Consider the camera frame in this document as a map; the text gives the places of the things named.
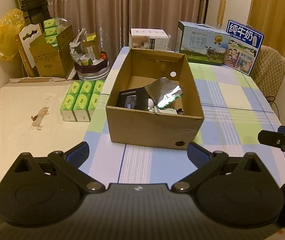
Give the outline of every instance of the tablecloth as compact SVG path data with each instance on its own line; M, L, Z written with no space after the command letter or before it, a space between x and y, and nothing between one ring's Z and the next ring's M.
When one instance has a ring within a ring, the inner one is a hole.
M197 169L185 150L110 141L105 106L128 51L128 47L122 48L105 82L84 137L90 155L80 169L105 186L109 183L167 183L171 187ZM194 141L209 151L223 150L230 156L255 152L278 185L284 184L284 153L257 140L261 130L277 131L281 123L253 80L226 65L190 63L190 67L205 116Z

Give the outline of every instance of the metal screw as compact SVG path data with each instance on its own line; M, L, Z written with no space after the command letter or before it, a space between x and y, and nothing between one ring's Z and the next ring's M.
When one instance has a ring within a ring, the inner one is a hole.
M90 189L90 190L99 190L101 188L102 188L102 184L100 182L93 181L87 184L87 189Z
M187 190L190 188L190 185L188 182L180 181L174 184L174 188L177 190Z

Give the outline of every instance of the ribbed gray surface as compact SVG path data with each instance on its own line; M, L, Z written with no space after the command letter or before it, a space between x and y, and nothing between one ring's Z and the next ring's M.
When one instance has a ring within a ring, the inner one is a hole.
M140 191L136 186L112 184L102 194L88 195L74 214L51 226L17 228L4 223L0 239L263 240L278 230L275 225L229 228L202 214L190 196L172 193L165 184L142 184Z

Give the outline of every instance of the blue milk box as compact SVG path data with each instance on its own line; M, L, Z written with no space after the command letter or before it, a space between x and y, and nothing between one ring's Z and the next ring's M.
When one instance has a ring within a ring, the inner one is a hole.
M228 21L227 33L231 39L224 63L249 76L263 43L264 35L232 20Z
M179 21L175 52L186 54L189 62L221 65L230 38L212 26Z

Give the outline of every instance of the quilted chair cover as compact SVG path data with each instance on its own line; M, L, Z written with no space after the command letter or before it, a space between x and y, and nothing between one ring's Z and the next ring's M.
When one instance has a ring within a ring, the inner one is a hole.
M262 46L250 76L265 97L276 97L285 75L285 58L268 46Z

